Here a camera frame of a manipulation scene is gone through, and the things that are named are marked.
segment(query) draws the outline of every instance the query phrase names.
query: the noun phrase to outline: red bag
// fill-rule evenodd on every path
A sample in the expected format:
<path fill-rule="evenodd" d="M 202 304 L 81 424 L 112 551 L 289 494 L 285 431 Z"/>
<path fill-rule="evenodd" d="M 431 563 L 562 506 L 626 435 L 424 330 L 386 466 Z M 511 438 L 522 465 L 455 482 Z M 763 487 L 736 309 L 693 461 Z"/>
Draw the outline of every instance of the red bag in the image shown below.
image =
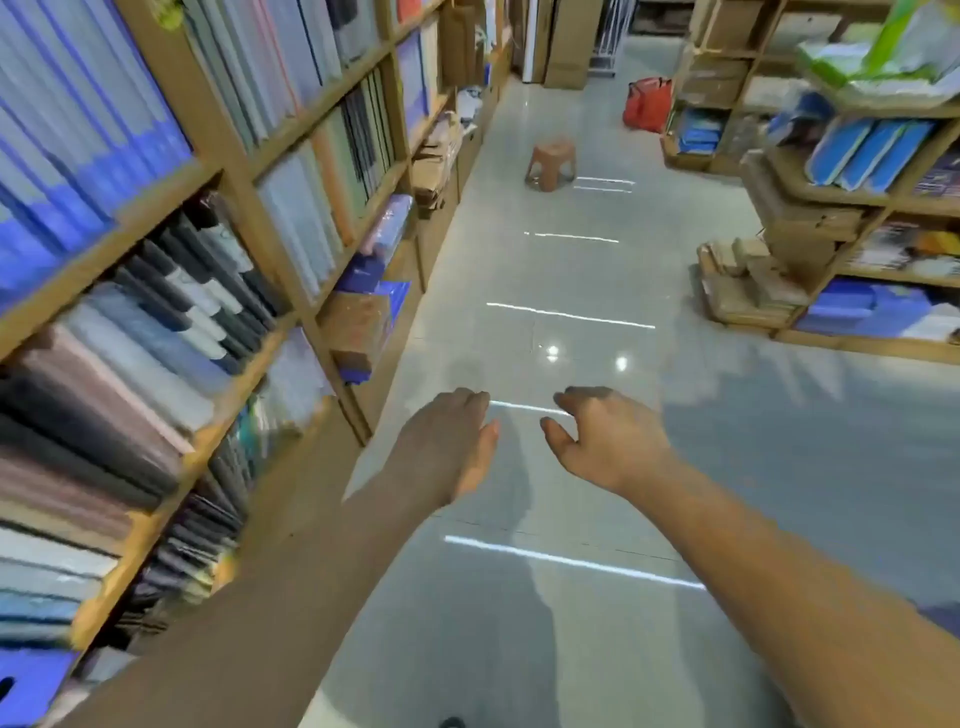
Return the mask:
<path fill-rule="evenodd" d="M 623 123 L 632 129 L 661 133 L 670 113 L 673 82 L 662 76 L 640 79 L 630 84 Z"/>

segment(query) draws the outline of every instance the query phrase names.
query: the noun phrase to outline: cardboard box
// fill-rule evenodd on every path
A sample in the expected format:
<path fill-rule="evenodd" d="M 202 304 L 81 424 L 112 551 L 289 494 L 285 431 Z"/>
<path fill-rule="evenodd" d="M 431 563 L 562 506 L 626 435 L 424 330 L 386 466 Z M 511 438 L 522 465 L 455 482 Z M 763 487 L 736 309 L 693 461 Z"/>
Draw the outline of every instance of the cardboard box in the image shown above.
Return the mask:
<path fill-rule="evenodd" d="M 697 106 L 731 107 L 740 93 L 742 80 L 695 79 L 684 82 L 677 98 Z"/>
<path fill-rule="evenodd" d="M 372 372 L 390 334 L 390 299 L 335 291 L 317 320 L 338 367 Z"/>
<path fill-rule="evenodd" d="M 464 143 L 460 146 L 460 154 L 457 155 L 457 193 L 461 200 L 464 199 L 464 187 L 467 186 L 467 178 L 473 169 L 473 163 L 480 154 L 482 141 L 483 134 L 477 127 L 464 136 Z"/>
<path fill-rule="evenodd" d="M 556 10 L 543 81 L 547 88 L 579 89 L 587 85 L 602 10 L 603 0 L 562 0 Z"/>
<path fill-rule="evenodd" d="M 453 213 L 457 211 L 458 184 L 455 177 L 447 183 L 435 208 L 419 208 L 420 270 L 423 273 L 424 287 L 430 282 L 437 256 L 440 255 L 446 239 L 446 231 L 453 220 Z"/>
<path fill-rule="evenodd" d="M 718 0 L 704 30 L 701 47 L 717 51 L 738 51 L 750 46 L 760 0 Z"/>

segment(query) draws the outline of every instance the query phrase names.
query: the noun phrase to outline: wooden shelf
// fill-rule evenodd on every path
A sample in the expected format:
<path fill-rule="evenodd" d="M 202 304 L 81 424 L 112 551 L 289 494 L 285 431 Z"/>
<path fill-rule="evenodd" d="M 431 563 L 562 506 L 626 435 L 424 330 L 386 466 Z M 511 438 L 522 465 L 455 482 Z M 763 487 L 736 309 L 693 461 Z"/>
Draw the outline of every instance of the wooden shelf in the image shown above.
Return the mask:
<path fill-rule="evenodd" d="M 183 456 L 180 486 L 177 491 L 163 501 L 154 513 L 131 513 L 133 530 L 124 543 L 120 563 L 107 574 L 100 593 L 84 602 L 74 618 L 70 633 L 73 649 L 81 653 L 89 649 L 97 633 L 107 623 L 110 613 L 143 567 L 163 529 L 190 494 L 214 450 L 227 436 L 256 385 L 267 373 L 296 320 L 296 315 L 291 313 L 277 322 L 276 329 L 264 340 L 262 349 L 247 364 L 243 373 L 234 378 L 229 390 L 217 402 L 216 422 L 194 435 L 194 451 Z"/>
<path fill-rule="evenodd" d="M 330 294 L 333 293 L 334 286 L 337 284 L 337 281 L 340 280 L 340 276 L 342 276 L 344 271 L 346 271 L 350 260 L 357 252 L 357 248 L 360 247 L 360 243 L 362 243 L 364 238 L 367 237 L 367 233 L 370 232 L 373 224 L 380 219 L 380 215 L 383 213 L 383 207 L 387 204 L 387 200 L 390 199 L 390 196 L 396 191 L 396 186 L 399 184 L 400 178 L 403 177 L 403 173 L 406 171 L 407 162 L 395 162 L 394 166 L 388 169 L 387 174 L 383 176 L 383 179 L 380 181 L 380 186 L 377 188 L 376 192 L 374 192 L 373 196 L 367 200 L 367 207 L 364 211 L 364 216 L 357 224 L 353 233 L 353 243 L 346 246 L 343 252 L 340 253 L 340 259 L 337 261 L 337 264 L 334 266 L 333 270 L 330 271 L 330 275 L 324 281 L 324 285 L 320 289 L 320 294 L 313 302 L 312 315 L 314 317 L 320 313 L 320 309 L 324 307 L 326 299 L 328 299 Z"/>
<path fill-rule="evenodd" d="M 430 135 L 430 130 L 433 129 L 433 125 L 437 123 L 437 117 L 446 109 L 446 105 L 450 101 L 449 93 L 442 93 L 437 97 L 437 106 L 430 111 L 428 116 L 424 116 L 420 122 L 417 124 L 413 133 L 410 134 L 409 147 L 410 147 L 410 158 L 413 158 L 414 155 L 420 150 L 420 147 L 423 146 L 423 142 L 426 141 L 426 137 Z"/>
<path fill-rule="evenodd" d="M 262 177 L 292 147 L 309 136 L 344 96 L 390 55 L 392 49 L 389 42 L 372 48 L 366 56 L 348 68 L 340 81 L 332 85 L 309 109 L 282 122 L 270 134 L 269 139 L 250 152 L 248 159 L 253 178 L 256 180 Z"/>
<path fill-rule="evenodd" d="M 854 190 L 848 192 L 841 187 L 811 184 L 804 173 L 803 154 L 791 147 L 777 147 L 764 144 L 763 155 L 773 167 L 783 187 L 796 198 L 829 205 L 865 205 L 886 207 L 890 204 L 889 195 L 875 195 L 870 192 Z"/>
<path fill-rule="evenodd" d="M 436 12 L 445 2 L 446 0 L 432 0 L 430 3 L 423 6 L 423 9 L 420 11 L 420 14 L 417 17 L 412 17 L 398 25 L 392 36 L 394 45 L 402 42 L 407 36 L 419 28 L 423 24 L 423 21 Z"/>
<path fill-rule="evenodd" d="M 0 359 L 9 356 L 62 308 L 72 303 L 144 235 L 213 179 L 218 171 L 212 165 L 193 160 L 124 206 L 116 216 L 113 230 L 68 261 L 28 298 L 3 314 L 0 318 Z"/>
<path fill-rule="evenodd" d="M 952 119 L 960 116 L 960 101 L 953 100 L 932 109 L 915 109 L 913 107 L 873 107 L 858 103 L 851 97 L 850 92 L 841 91 L 824 81 L 809 68 L 799 68 L 798 72 L 816 91 L 827 97 L 837 111 L 857 113 L 863 116 L 876 118 L 912 118 L 912 119 Z"/>
<path fill-rule="evenodd" d="M 881 339 L 872 336 L 827 336 L 793 328 L 777 332 L 776 339 L 786 344 L 799 344 L 842 352 L 859 352 L 874 356 L 896 356 L 903 359 L 960 364 L 960 346 L 922 339 Z"/>
<path fill-rule="evenodd" d="M 960 288 L 960 276 L 951 278 L 928 278 L 918 276 L 909 271 L 888 271 L 875 268 L 858 268 L 847 265 L 838 272 L 840 276 L 854 276 L 855 278 L 886 280 L 891 283 L 917 283 L 918 285 L 935 285 L 941 288 Z"/>

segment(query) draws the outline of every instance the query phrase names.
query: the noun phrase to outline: floor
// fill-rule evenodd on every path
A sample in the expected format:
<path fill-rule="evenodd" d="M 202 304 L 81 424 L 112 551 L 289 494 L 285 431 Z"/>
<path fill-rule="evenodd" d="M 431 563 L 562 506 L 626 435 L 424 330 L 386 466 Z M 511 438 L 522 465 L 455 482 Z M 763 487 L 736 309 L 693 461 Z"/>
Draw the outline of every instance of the floor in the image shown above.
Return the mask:
<path fill-rule="evenodd" d="M 570 383 L 655 404 L 696 466 L 870 578 L 920 602 L 960 598 L 960 370 L 703 319 L 696 246 L 760 225 L 737 183 L 665 170 L 657 138 L 620 123 L 627 82 L 669 75 L 677 47 L 631 39 L 615 80 L 504 95 L 351 488 L 459 385 L 502 402 L 499 451 L 485 487 L 398 556 L 305 728 L 786 724 L 670 544 L 554 462 L 524 407 L 552 407 Z M 583 177 L 543 194 L 523 173 L 554 133 L 576 140 Z"/>

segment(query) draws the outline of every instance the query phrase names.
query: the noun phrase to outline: brown stool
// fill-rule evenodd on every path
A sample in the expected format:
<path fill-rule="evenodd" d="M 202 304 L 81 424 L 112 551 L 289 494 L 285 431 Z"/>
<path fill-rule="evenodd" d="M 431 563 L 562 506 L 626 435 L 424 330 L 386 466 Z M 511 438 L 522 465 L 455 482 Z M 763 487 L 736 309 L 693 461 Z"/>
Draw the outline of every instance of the brown stool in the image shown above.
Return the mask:
<path fill-rule="evenodd" d="M 569 139 L 554 139 L 534 147 L 527 167 L 526 180 L 530 179 L 534 164 L 540 163 L 540 191 L 553 192 L 560 183 L 560 168 L 570 162 L 571 179 L 577 179 L 577 148 Z"/>

